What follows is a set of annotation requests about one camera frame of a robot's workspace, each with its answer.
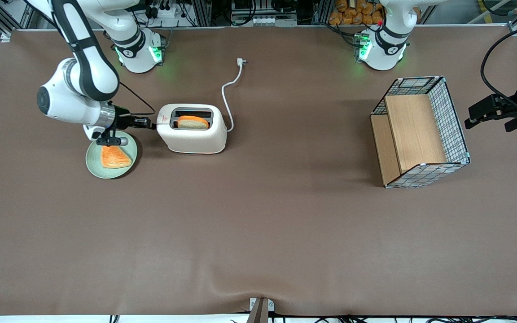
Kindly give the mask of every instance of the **green indicator light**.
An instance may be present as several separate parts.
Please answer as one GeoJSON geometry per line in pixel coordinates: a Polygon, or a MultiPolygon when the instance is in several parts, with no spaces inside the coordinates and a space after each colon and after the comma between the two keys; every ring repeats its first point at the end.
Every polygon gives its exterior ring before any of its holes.
{"type": "Polygon", "coordinates": [[[123,57],[121,57],[121,52],[119,51],[119,49],[117,47],[115,47],[115,51],[117,52],[117,56],[119,57],[119,61],[121,62],[121,64],[123,64],[123,57]]]}
{"type": "Polygon", "coordinates": [[[154,59],[154,61],[161,61],[161,50],[157,47],[153,48],[149,46],[149,51],[154,59]]]}
{"type": "Polygon", "coordinates": [[[372,49],[372,42],[371,41],[368,41],[366,45],[364,45],[361,49],[360,49],[360,59],[367,59],[368,58],[368,53],[370,53],[370,50],[372,49]]]}

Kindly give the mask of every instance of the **metal grid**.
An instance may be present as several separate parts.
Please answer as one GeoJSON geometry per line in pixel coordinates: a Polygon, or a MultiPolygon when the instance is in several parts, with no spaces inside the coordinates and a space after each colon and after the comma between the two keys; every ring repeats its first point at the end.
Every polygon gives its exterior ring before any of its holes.
{"type": "Polygon", "coordinates": [[[432,86],[442,78],[443,77],[441,76],[434,76],[431,78],[396,79],[394,83],[390,85],[390,88],[371,114],[386,114],[386,103],[384,102],[384,97],[404,96],[406,94],[426,94],[432,86]]]}
{"type": "MultiPolygon", "coordinates": [[[[448,163],[416,165],[386,185],[386,188],[423,188],[470,163],[464,134],[444,77],[397,79],[384,97],[410,94],[428,95],[448,163]]],[[[384,97],[372,114],[386,114],[384,97]]]]}
{"type": "Polygon", "coordinates": [[[446,82],[439,82],[428,92],[446,159],[451,163],[470,163],[460,120],[452,104],[446,82]]]}
{"type": "Polygon", "coordinates": [[[466,164],[420,164],[390,182],[386,188],[423,188],[464,166],[466,164]]]}

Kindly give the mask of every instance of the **wooden board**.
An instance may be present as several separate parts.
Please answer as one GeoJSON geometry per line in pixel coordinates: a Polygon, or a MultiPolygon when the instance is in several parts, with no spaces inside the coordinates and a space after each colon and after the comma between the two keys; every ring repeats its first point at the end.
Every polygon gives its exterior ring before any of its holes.
{"type": "Polygon", "coordinates": [[[400,172],[422,163],[446,163],[428,96],[386,96],[384,100],[400,172]]]}
{"type": "Polygon", "coordinates": [[[386,186],[400,176],[398,158],[396,157],[394,140],[392,139],[392,130],[390,130],[390,122],[386,114],[370,116],[370,121],[376,143],[376,152],[378,153],[380,174],[382,174],[382,182],[386,186]]]}

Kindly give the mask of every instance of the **white cable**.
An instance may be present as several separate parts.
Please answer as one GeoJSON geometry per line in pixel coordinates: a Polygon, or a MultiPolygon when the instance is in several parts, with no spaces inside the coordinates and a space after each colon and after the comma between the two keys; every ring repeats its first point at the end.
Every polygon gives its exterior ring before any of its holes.
{"type": "Polygon", "coordinates": [[[226,97],[224,96],[224,88],[226,88],[229,85],[235,84],[238,81],[238,79],[241,77],[241,74],[242,74],[242,67],[245,64],[246,64],[246,61],[244,59],[237,58],[237,65],[238,65],[238,75],[237,75],[237,77],[233,81],[228,82],[227,84],[223,85],[222,88],[221,88],[221,93],[223,95],[224,106],[226,106],[226,110],[228,112],[228,118],[230,118],[230,129],[227,130],[227,132],[231,132],[232,129],[234,128],[234,121],[232,120],[232,114],[230,112],[230,108],[228,107],[228,103],[226,103],[226,97]]]}

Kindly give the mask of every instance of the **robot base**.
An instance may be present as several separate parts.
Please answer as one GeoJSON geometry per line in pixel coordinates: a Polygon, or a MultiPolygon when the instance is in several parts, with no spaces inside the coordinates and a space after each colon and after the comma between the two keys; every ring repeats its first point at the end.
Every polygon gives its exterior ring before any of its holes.
{"type": "Polygon", "coordinates": [[[115,47],[121,65],[133,73],[145,73],[157,65],[162,65],[165,56],[166,38],[148,28],[141,30],[145,33],[145,45],[135,57],[125,57],[115,47]]]}
{"type": "Polygon", "coordinates": [[[377,45],[376,33],[371,29],[362,31],[360,37],[364,41],[361,41],[362,47],[360,49],[355,48],[355,57],[358,61],[363,61],[378,71],[387,71],[396,66],[396,63],[402,59],[404,49],[406,49],[406,45],[400,50],[392,47],[396,49],[396,52],[393,55],[388,55],[384,49],[377,45]]]}

